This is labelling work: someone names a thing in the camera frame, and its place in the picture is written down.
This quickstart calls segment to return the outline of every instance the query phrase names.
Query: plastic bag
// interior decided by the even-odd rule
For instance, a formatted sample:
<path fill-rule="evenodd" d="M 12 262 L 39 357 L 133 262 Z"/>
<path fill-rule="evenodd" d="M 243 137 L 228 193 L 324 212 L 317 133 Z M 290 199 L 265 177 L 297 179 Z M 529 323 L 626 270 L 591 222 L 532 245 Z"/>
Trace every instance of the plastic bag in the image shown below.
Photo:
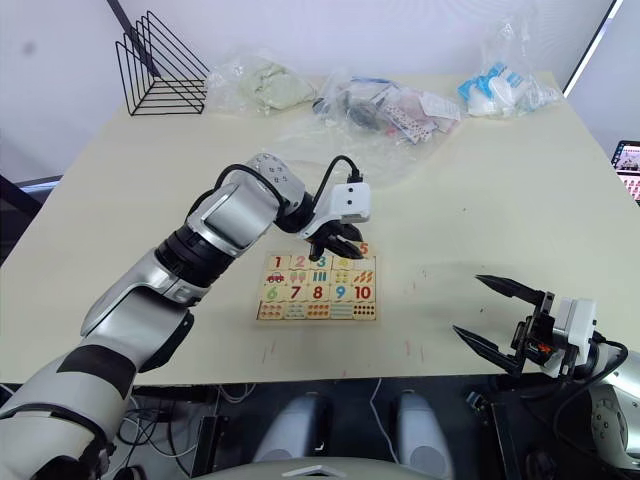
<path fill-rule="evenodd" d="M 269 115 L 308 102 L 316 88 L 267 56 L 242 54 L 212 69 L 207 79 L 208 113 Z"/>
<path fill-rule="evenodd" d="M 411 175 L 461 118 L 453 101 L 346 71 L 329 77 L 313 110 L 288 124 L 268 151 L 318 175 L 334 156 L 348 155 L 375 186 Z"/>
<path fill-rule="evenodd" d="M 469 115 L 524 115 L 560 99 L 560 92 L 536 79 L 529 63 L 533 17 L 530 8 L 520 9 L 485 40 L 482 71 L 458 87 Z"/>

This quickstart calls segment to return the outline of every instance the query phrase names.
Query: number puzzle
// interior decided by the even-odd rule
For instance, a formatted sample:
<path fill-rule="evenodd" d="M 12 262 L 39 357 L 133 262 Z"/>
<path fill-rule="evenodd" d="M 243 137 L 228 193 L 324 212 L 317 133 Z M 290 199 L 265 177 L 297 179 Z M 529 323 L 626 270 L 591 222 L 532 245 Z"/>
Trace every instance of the number puzzle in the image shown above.
<path fill-rule="evenodd" d="M 325 253 L 317 262 L 303 254 L 271 254 L 262 275 L 257 319 L 376 320 L 376 257 L 358 244 L 362 260 Z"/>

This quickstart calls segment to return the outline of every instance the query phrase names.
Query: red number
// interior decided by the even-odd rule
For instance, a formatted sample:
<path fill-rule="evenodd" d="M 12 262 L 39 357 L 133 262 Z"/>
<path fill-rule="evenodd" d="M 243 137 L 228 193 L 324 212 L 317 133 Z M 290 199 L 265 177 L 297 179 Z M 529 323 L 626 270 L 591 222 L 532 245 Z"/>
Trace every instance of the red number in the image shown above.
<path fill-rule="evenodd" d="M 367 299 L 371 296 L 371 289 L 369 287 L 356 287 L 356 298 Z"/>

